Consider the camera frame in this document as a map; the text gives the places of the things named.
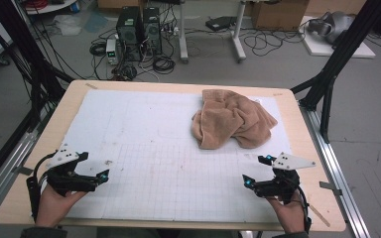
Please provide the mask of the thin wooden stick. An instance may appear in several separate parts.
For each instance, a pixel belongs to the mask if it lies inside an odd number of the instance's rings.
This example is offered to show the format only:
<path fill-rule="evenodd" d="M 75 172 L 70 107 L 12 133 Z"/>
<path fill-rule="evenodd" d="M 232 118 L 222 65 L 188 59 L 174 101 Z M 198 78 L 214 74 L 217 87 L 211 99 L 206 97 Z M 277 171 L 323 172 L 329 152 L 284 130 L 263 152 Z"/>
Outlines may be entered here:
<path fill-rule="evenodd" d="M 312 214 L 314 227 L 328 228 L 331 225 L 329 219 L 329 210 L 326 206 L 310 203 L 309 212 Z"/>

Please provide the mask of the person's right hand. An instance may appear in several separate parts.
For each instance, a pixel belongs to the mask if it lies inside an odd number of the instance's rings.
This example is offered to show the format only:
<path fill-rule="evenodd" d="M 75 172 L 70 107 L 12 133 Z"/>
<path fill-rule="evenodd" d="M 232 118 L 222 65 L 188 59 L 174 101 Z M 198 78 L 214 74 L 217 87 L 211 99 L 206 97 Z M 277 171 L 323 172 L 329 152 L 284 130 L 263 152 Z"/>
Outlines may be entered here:
<path fill-rule="evenodd" d="M 288 204 L 282 203 L 274 196 L 267 197 L 286 234 L 305 231 L 305 213 L 300 196 L 295 192 Z"/>

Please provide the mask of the grey metal bracket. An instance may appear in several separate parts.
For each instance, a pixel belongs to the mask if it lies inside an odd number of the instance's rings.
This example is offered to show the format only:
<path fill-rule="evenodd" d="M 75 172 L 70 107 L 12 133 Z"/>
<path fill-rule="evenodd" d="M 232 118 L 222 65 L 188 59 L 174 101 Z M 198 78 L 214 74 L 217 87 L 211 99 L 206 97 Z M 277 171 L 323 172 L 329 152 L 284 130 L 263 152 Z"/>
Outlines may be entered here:
<path fill-rule="evenodd" d="M 337 188 L 333 183 L 321 181 L 319 183 L 319 186 L 321 188 L 325 188 L 325 189 L 331 190 L 335 196 L 342 195 L 342 190 L 340 188 Z"/>
<path fill-rule="evenodd" d="M 12 172 L 17 175 L 21 174 L 25 176 L 30 176 L 33 173 L 33 170 L 21 166 L 21 167 L 16 167 L 15 169 L 12 170 Z"/>

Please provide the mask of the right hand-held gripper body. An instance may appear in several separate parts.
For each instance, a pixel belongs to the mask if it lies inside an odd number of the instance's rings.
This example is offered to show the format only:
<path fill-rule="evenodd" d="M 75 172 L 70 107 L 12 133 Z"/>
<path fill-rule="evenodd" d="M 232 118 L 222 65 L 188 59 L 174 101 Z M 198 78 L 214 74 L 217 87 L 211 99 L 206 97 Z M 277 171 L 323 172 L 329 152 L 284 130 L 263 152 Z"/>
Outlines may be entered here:
<path fill-rule="evenodd" d="M 316 165 L 314 161 L 281 153 L 275 157 L 272 171 L 274 178 L 265 181 L 255 181 L 254 192 L 257 196 L 280 196 L 289 203 L 295 190 L 300 186 L 300 177 L 297 173 L 299 169 L 312 168 Z"/>

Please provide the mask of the black computer tower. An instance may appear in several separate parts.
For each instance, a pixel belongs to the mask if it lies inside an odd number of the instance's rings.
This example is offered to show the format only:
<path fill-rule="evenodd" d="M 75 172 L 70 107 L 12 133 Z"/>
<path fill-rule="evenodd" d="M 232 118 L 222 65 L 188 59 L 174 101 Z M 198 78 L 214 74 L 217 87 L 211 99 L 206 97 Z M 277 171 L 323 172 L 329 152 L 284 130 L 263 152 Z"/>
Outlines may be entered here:
<path fill-rule="evenodd" d="M 143 9 L 144 43 L 153 55 L 162 52 L 160 11 L 157 7 Z"/>
<path fill-rule="evenodd" d="M 140 46 L 144 40 L 143 24 L 138 6 L 124 6 L 116 24 L 119 41 L 126 48 L 127 60 L 141 59 Z"/>

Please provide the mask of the round white table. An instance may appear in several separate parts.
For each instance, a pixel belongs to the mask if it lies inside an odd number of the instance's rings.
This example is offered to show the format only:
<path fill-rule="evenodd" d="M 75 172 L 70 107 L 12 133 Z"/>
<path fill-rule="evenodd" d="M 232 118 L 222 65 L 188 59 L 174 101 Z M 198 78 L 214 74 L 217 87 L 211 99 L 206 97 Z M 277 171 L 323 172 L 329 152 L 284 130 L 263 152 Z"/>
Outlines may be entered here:
<path fill-rule="evenodd" d="M 73 13 L 80 11 L 78 0 L 63 0 L 62 3 L 48 3 L 46 6 L 40 6 L 37 2 L 33 2 L 31 6 L 25 7 L 28 15 L 38 15 L 51 13 L 62 9 L 69 9 Z"/>

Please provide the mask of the flat black device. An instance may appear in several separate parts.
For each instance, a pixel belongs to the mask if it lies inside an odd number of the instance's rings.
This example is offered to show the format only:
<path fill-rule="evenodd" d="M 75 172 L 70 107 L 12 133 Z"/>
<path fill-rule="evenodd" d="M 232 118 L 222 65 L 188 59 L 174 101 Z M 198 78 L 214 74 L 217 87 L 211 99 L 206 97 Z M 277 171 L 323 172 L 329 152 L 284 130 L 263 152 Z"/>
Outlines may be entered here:
<path fill-rule="evenodd" d="M 236 23 L 235 17 L 218 17 L 205 22 L 205 25 L 214 32 L 228 29 Z"/>

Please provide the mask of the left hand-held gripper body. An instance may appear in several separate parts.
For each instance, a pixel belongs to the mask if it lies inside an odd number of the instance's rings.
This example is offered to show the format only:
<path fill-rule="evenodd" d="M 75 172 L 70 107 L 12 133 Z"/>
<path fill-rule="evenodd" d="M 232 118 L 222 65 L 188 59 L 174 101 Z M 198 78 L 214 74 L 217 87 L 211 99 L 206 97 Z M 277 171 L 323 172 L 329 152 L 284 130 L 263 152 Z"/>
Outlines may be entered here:
<path fill-rule="evenodd" d="M 95 191 L 96 177 L 81 176 L 75 172 L 80 161 L 76 152 L 67 143 L 60 148 L 46 163 L 47 183 L 60 195 L 68 191 Z"/>

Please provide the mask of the beige terry towel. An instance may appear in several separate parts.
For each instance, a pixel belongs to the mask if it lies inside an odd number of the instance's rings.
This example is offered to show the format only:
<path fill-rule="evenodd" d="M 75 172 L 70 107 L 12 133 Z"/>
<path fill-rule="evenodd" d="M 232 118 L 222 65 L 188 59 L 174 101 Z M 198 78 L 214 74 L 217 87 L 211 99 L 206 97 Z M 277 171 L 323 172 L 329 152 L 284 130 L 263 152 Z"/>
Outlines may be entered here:
<path fill-rule="evenodd" d="M 241 148 L 254 149 L 271 138 L 277 124 L 259 102 L 231 90 L 205 89 L 190 130 L 201 149 L 219 149 L 231 138 Z"/>

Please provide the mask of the white floor board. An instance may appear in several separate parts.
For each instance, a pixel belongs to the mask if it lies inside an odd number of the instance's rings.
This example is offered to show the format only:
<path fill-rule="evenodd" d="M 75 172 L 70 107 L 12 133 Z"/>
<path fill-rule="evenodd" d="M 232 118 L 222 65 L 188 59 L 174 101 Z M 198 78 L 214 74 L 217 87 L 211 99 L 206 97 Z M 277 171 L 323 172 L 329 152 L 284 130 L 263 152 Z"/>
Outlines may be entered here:
<path fill-rule="evenodd" d="M 307 30 L 308 21 L 311 19 L 311 16 L 304 16 L 299 28 L 299 33 L 304 36 L 304 45 L 311 56 L 330 57 L 333 54 L 331 45 L 317 33 L 311 33 Z M 361 43 L 353 57 L 356 59 L 374 59 L 376 55 L 364 43 Z"/>

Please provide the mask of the white grid mat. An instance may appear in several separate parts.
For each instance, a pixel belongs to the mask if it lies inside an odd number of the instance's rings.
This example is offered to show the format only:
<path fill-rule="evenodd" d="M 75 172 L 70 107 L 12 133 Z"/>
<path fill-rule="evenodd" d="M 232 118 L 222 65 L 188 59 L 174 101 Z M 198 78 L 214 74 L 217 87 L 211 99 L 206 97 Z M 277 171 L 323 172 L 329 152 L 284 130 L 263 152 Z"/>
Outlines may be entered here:
<path fill-rule="evenodd" d="M 88 158 L 80 175 L 108 171 L 108 181 L 70 211 L 71 218 L 174 222 L 273 222 L 269 202 L 244 177 L 270 180 L 260 156 L 292 151 L 284 123 L 256 149 L 235 139 L 203 150 L 191 134 L 200 94 L 90 90 L 64 143 Z"/>

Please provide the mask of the black frame strut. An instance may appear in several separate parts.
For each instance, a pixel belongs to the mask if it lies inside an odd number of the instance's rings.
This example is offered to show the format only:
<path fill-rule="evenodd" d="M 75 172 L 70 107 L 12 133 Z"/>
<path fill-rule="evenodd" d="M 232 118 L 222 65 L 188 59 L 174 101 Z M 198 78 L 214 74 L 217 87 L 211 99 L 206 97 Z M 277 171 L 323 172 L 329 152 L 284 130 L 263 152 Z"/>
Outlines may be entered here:
<path fill-rule="evenodd" d="M 323 69 L 313 78 L 291 89 L 294 94 L 309 90 L 307 95 L 299 101 L 300 105 L 308 111 L 315 111 L 318 103 L 322 101 L 319 134 L 327 144 L 329 143 L 328 124 L 334 83 L 380 17 L 381 0 L 366 0 Z"/>
<path fill-rule="evenodd" d="M 29 97 L 32 109 L 28 113 L 28 126 L 32 130 L 42 123 L 41 112 L 46 104 L 56 105 L 65 90 L 60 79 L 71 83 L 73 78 L 45 59 L 30 30 L 11 0 L 0 0 L 0 23 L 17 46 L 16 55 L 0 34 L 0 45 L 16 64 L 25 82 L 31 86 Z"/>

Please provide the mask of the aluminium rail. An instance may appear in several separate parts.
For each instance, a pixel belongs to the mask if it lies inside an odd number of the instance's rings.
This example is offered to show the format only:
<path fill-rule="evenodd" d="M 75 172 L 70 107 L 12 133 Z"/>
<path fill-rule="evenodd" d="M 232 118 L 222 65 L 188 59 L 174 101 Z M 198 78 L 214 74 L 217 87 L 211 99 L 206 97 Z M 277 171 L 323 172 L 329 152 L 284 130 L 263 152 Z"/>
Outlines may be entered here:
<path fill-rule="evenodd" d="M 53 113 L 54 109 L 43 109 L 39 121 L 34 122 L 33 112 L 29 111 L 0 149 L 0 196 L 17 175 L 12 170 L 24 166 Z"/>
<path fill-rule="evenodd" d="M 300 110 L 310 131 L 319 159 L 322 162 L 329 182 L 342 190 L 342 195 L 335 196 L 335 198 L 351 235 L 354 238 L 371 238 L 337 160 L 337 156 L 333 151 L 331 144 L 327 143 L 323 135 L 320 133 L 320 118 L 318 114 L 315 111 L 309 111 L 303 107 L 301 107 Z"/>

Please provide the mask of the grey rounded machine part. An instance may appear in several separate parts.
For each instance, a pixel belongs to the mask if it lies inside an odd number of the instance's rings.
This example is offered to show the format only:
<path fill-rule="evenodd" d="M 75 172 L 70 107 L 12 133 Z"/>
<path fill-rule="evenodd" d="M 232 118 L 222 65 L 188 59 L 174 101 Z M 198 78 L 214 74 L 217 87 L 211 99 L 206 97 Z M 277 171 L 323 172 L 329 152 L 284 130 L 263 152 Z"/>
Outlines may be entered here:
<path fill-rule="evenodd" d="M 343 12 L 326 12 L 321 17 L 310 19 L 307 30 L 335 45 L 353 23 L 354 18 Z"/>

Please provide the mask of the clear plastic sheet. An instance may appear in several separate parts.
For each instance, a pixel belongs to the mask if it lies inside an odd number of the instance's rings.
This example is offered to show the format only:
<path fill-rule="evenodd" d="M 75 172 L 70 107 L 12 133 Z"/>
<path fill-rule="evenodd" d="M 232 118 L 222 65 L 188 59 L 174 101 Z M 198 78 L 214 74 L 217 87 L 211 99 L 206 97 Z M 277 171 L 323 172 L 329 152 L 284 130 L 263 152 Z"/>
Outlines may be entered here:
<path fill-rule="evenodd" d="M 54 23 L 63 36 L 77 36 L 81 32 L 80 19 L 73 15 L 57 15 Z"/>

